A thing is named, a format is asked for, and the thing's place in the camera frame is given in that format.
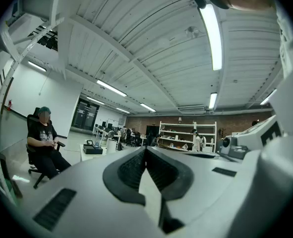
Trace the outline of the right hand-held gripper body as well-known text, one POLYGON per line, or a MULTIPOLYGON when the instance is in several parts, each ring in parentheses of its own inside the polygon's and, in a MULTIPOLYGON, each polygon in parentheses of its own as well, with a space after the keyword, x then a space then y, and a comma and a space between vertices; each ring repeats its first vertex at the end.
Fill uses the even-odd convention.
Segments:
POLYGON ((235 136, 237 146, 245 146, 248 150, 259 150, 265 147, 270 141, 281 137, 282 132, 277 121, 277 116, 259 122, 251 128, 235 136))

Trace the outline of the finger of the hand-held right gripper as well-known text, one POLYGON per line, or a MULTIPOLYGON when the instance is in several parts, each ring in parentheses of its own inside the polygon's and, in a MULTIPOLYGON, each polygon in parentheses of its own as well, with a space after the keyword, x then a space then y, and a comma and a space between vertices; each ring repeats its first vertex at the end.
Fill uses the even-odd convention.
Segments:
POLYGON ((225 162, 233 162, 233 163, 242 163, 243 160, 237 159, 234 157, 230 157, 229 155, 221 154, 221 153, 207 153, 207 152, 183 152, 184 155, 203 158, 203 159, 214 159, 221 160, 225 162))

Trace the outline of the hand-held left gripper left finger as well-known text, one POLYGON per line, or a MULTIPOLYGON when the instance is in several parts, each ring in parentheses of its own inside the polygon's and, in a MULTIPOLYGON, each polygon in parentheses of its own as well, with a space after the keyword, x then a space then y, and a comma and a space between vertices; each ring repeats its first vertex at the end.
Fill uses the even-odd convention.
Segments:
POLYGON ((139 193, 143 148, 82 161, 23 202, 31 229, 47 238, 163 238, 139 193))

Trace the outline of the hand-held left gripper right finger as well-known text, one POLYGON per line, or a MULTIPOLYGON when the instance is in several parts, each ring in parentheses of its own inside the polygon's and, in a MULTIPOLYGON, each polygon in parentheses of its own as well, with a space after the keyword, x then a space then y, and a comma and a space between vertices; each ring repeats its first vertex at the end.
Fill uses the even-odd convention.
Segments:
POLYGON ((164 200, 169 232, 151 224, 148 238, 226 238, 251 187, 260 152, 242 162, 147 147, 146 167, 164 200))

